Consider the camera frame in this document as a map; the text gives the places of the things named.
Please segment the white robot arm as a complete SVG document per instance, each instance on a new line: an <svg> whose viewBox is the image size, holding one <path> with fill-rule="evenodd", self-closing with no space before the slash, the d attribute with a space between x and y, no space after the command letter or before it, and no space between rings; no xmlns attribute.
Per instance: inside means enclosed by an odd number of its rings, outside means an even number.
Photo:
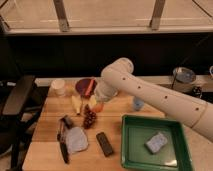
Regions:
<svg viewBox="0 0 213 171"><path fill-rule="evenodd" d="M213 142L213 104L133 75L134 65L119 58L101 72L94 95L98 102L110 101L118 91L138 97Z"/></svg>

